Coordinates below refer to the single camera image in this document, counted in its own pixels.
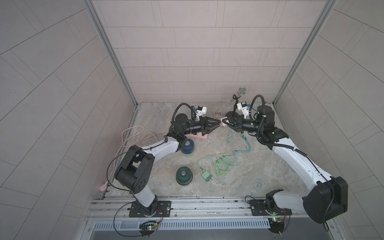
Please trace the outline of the pink power strip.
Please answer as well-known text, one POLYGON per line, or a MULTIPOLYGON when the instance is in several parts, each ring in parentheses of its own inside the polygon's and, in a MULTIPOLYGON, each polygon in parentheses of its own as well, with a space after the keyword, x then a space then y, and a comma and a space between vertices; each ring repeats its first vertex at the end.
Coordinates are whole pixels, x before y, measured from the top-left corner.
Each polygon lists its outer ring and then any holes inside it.
POLYGON ((188 139, 200 139, 200 140, 206 140, 208 138, 208 134, 202 135, 202 133, 197 133, 196 135, 194 134, 188 134, 186 135, 188 139))

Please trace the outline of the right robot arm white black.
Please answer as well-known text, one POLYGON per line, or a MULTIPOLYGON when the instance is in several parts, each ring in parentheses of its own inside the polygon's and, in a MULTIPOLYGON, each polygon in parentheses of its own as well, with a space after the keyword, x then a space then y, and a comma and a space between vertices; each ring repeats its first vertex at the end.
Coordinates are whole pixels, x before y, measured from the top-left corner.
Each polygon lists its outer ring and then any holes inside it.
POLYGON ((324 224, 348 210, 348 184, 333 177, 302 152, 282 129, 275 126, 275 112, 266 106, 264 97, 254 116, 227 114, 222 122, 238 133, 247 132, 258 142, 279 155, 298 174, 310 191, 307 195, 274 190, 266 194, 266 211, 273 215, 279 209, 306 213, 313 221, 324 224))

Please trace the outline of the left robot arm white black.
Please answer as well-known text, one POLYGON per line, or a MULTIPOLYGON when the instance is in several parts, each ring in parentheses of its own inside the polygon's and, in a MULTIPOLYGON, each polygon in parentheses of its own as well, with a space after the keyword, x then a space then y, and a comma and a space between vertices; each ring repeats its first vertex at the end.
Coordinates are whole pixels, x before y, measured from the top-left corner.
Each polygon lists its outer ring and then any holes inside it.
POLYGON ((115 170, 114 179, 131 192, 148 215, 152 215, 157 208, 158 198, 147 184, 154 163, 185 146, 187 135, 209 134, 220 126, 220 122, 210 117, 198 117, 194 107, 186 103, 179 104, 164 140, 143 148, 131 146, 115 170))

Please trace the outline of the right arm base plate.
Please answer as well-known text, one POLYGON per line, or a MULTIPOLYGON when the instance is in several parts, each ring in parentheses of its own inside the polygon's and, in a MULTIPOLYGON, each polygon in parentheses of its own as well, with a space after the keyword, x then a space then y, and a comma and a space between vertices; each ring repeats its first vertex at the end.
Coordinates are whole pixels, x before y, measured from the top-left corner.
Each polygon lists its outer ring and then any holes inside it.
POLYGON ((281 209, 278 207, 269 207, 265 200, 248 200, 247 203, 250 205, 252 216, 291 216, 292 210, 281 209))

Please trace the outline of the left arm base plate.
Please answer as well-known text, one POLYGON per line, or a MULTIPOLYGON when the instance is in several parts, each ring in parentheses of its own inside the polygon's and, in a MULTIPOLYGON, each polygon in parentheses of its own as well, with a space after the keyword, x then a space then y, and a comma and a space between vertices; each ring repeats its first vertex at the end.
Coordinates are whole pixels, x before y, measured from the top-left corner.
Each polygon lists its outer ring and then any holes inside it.
POLYGON ((169 217, 172 207, 171 201, 155 201, 149 207, 144 207, 139 201, 134 201, 130 207, 130 218, 159 218, 169 217))

